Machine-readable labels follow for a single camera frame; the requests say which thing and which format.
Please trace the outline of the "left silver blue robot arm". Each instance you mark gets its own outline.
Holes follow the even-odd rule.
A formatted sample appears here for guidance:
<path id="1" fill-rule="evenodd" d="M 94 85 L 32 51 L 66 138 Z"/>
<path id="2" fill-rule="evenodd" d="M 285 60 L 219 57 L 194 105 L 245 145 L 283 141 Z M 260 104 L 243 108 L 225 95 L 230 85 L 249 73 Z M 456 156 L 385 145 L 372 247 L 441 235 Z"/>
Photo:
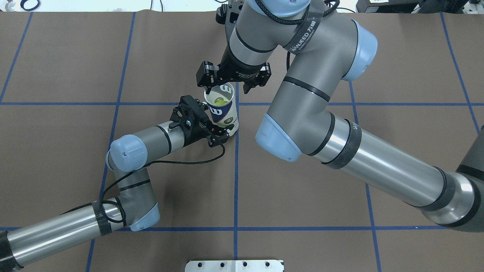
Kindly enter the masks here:
<path id="1" fill-rule="evenodd" d="M 2 231 L 1 271 L 16 272 L 123 227 L 141 231 L 157 224 L 159 204 L 147 168 L 204 138 L 209 147 L 223 146 L 236 131 L 233 123 L 211 119 L 208 110 L 208 103 L 185 95 L 169 121 L 113 141 L 105 164 L 116 180 L 92 202 L 27 227 Z"/>

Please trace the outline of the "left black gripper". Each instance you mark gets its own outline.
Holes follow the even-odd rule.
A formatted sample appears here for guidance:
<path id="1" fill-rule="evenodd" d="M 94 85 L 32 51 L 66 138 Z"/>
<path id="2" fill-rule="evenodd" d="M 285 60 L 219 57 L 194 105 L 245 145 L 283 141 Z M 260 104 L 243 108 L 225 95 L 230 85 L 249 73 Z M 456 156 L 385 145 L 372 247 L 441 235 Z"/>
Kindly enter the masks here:
<path id="1" fill-rule="evenodd" d="M 207 138 L 209 147 L 225 144 L 234 131 L 234 126 L 220 127 L 210 120 L 206 114 L 208 106 L 190 95 L 180 98 L 177 107 L 173 109 L 169 131 L 179 128 L 183 133 L 183 147 Z"/>

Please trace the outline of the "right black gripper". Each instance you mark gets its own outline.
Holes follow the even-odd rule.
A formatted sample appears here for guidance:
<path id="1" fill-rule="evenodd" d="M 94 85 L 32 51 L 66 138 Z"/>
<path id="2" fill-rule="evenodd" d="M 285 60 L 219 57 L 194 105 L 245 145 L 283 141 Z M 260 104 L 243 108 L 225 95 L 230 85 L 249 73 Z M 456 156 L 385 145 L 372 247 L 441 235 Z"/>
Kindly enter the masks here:
<path id="1" fill-rule="evenodd" d="M 228 82 L 243 82 L 244 93 L 251 88 L 267 84 L 272 75 L 271 66 L 265 62 L 258 65 L 245 64 L 238 60 L 230 48 L 225 48 L 220 64 L 203 61 L 196 72 L 196 84 L 209 94 L 215 86 Z"/>

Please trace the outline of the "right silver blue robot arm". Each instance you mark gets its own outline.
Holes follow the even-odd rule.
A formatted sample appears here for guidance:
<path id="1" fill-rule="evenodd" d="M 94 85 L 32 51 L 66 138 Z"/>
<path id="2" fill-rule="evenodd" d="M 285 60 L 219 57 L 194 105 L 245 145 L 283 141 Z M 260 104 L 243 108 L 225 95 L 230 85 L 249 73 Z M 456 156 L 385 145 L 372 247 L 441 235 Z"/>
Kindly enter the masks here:
<path id="1" fill-rule="evenodd" d="M 356 82 L 342 82 L 342 95 L 327 110 L 342 114 L 343 129 L 358 123 L 387 141 L 429 159 L 431 165 L 453 169 L 483 121 L 482 14 L 372 14 L 353 16 L 375 32 L 380 43 L 374 64 Z M 217 215 L 207 227 L 192 231 L 234 234 L 303 232 L 382 234 L 396 232 L 483 236 L 483 202 L 465 207 L 475 215 L 459 227 L 434 227 L 413 206 L 392 197 L 378 197 L 375 185 L 382 167 L 385 177 L 405 182 L 415 167 L 389 170 L 394 154 L 361 136 L 360 150 L 345 167 L 329 169 L 316 157 L 301 156 L 297 164 L 261 150 L 249 135 L 267 103 L 243 103 L 242 135 L 236 139 L 235 211 Z"/>

